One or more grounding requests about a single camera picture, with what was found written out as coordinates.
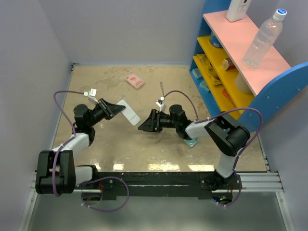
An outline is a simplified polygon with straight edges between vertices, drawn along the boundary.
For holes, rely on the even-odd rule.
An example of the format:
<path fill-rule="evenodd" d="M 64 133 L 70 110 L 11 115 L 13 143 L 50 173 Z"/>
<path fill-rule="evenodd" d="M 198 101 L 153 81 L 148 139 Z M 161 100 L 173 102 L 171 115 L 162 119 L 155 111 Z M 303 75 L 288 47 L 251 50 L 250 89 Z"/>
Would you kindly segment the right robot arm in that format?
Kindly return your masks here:
<path fill-rule="evenodd" d="M 164 98 L 148 106 L 120 100 L 124 110 L 99 123 L 102 171 L 215 172 L 215 185 L 231 184 L 238 154 L 250 132 L 229 112 L 191 119 L 180 104 Z"/>

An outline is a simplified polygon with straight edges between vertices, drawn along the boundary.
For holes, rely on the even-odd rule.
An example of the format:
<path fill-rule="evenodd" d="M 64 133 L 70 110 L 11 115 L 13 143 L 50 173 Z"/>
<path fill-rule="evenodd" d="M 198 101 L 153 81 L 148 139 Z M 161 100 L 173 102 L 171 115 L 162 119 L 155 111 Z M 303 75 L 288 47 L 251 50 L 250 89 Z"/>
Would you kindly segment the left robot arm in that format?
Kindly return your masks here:
<path fill-rule="evenodd" d="M 94 125 L 101 120 L 110 120 L 127 109 L 125 104 L 113 104 L 99 99 L 93 109 L 85 104 L 74 108 L 73 133 L 58 147 L 41 151 L 38 156 L 35 189 L 38 194 L 72 193 L 76 186 L 84 184 L 96 188 L 100 177 L 93 165 L 75 166 L 74 158 L 89 147 L 95 137 Z"/>

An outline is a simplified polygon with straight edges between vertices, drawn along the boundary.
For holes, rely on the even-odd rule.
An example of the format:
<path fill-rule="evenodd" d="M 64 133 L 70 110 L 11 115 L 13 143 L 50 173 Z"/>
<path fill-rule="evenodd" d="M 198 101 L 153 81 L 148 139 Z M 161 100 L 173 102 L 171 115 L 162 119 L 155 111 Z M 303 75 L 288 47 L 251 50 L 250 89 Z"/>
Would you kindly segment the white remote control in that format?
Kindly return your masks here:
<path fill-rule="evenodd" d="M 129 121 L 131 125 L 135 126 L 140 122 L 140 117 L 125 100 L 120 100 L 117 105 L 125 107 L 125 109 L 121 111 L 121 114 Z"/>

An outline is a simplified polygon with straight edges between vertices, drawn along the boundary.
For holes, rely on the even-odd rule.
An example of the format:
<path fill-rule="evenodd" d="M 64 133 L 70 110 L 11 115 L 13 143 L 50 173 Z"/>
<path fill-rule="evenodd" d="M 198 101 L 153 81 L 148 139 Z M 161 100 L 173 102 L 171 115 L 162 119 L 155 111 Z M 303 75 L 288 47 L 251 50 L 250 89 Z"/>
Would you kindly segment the clear-handled screwdriver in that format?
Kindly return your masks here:
<path fill-rule="evenodd" d="M 165 97 L 163 82 L 160 81 L 160 82 L 159 82 L 159 85 L 160 85 L 160 89 L 161 89 L 161 92 L 162 92 L 162 97 Z"/>

